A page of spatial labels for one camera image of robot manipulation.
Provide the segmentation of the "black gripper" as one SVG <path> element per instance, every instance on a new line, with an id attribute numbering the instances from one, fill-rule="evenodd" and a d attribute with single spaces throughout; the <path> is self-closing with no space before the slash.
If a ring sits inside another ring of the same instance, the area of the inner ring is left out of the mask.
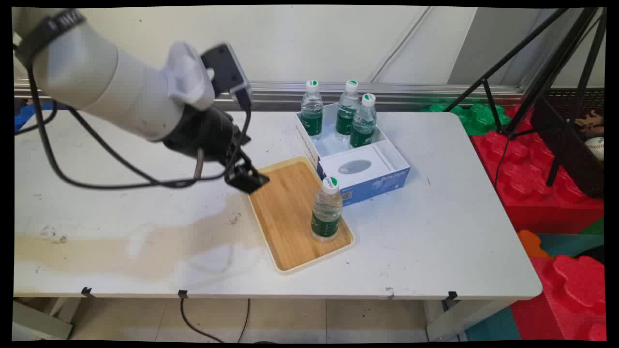
<path id="1" fill-rule="evenodd" d="M 241 148 L 251 140 L 241 133 L 234 119 L 217 107 L 201 112 L 186 106 L 179 123 L 163 139 L 163 144 L 194 158 L 201 148 L 205 161 L 217 161 L 224 167 L 231 160 L 231 168 L 224 174 L 225 183 L 250 195 L 268 183 L 270 178 L 257 171 Z"/>

